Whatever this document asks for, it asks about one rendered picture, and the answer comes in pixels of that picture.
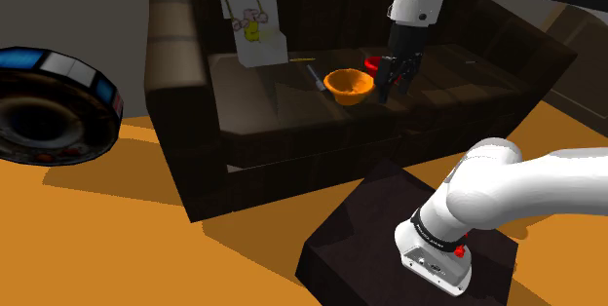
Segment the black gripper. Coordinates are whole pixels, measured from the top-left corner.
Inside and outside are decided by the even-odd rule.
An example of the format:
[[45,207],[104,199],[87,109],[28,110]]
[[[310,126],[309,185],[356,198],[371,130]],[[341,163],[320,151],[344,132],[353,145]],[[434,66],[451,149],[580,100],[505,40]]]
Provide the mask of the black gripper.
[[393,73],[396,62],[404,61],[399,78],[399,92],[403,95],[407,94],[411,82],[418,74],[427,35],[427,27],[410,26],[396,22],[392,24],[388,42],[391,56],[380,58],[374,79],[378,90],[379,103],[384,104],[388,100],[394,82]]

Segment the red cup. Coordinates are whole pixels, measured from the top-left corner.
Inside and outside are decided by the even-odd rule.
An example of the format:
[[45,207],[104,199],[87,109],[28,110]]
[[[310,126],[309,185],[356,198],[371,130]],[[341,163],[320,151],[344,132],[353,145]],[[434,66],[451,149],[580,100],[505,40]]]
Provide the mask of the red cup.
[[372,78],[377,74],[381,59],[381,57],[367,57],[364,60],[365,70]]

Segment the orange bowl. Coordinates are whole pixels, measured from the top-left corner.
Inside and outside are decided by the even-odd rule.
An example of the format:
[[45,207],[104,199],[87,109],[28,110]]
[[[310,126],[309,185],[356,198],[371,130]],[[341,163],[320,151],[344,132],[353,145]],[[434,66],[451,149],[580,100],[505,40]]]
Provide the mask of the orange bowl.
[[323,84],[337,103],[351,106],[362,102],[375,89],[374,79],[353,68],[338,69],[327,74]]

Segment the grey and blue pen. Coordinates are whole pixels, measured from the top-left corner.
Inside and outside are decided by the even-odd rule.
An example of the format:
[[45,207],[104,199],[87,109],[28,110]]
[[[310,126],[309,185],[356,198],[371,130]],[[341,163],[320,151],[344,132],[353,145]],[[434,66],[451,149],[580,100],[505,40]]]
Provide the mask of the grey and blue pen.
[[326,87],[323,83],[322,78],[320,77],[320,74],[317,72],[317,70],[311,65],[311,64],[307,64],[306,68],[310,74],[310,76],[313,78],[315,85],[317,87],[317,89],[320,92],[323,92],[326,90]]

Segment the dark brown sofa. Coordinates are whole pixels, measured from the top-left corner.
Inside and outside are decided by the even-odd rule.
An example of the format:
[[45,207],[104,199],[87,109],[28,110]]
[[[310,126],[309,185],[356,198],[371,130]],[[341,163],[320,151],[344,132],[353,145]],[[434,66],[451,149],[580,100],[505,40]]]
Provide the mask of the dark brown sofa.
[[192,221],[406,167],[505,137],[575,53],[492,0],[445,0],[419,74],[343,106],[320,77],[383,56],[392,0],[277,0],[288,62],[246,68],[220,0],[149,0],[148,113]]

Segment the white box with cartoon print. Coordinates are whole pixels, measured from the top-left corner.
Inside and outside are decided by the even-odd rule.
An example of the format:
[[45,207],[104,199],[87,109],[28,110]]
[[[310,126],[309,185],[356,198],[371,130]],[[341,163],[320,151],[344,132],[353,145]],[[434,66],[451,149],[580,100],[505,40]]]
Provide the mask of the white box with cartoon print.
[[238,60],[246,68],[288,63],[277,0],[220,0],[230,20]]

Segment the dark robot stand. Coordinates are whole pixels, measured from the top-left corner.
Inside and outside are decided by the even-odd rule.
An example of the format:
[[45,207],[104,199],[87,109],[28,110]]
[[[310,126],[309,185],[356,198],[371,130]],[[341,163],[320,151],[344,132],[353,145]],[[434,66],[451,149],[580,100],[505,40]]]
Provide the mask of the dark robot stand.
[[496,230],[470,231],[473,275],[460,296],[402,266],[395,228],[434,191],[381,162],[306,240],[296,277],[322,306],[507,306],[517,244]]

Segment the round dark table with panels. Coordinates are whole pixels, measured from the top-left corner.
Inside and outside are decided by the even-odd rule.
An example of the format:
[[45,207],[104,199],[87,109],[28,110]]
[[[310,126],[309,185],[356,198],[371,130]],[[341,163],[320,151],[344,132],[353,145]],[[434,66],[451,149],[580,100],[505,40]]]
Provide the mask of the round dark table with panels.
[[0,159],[70,166],[108,152],[124,100],[100,71],[47,49],[0,48]]

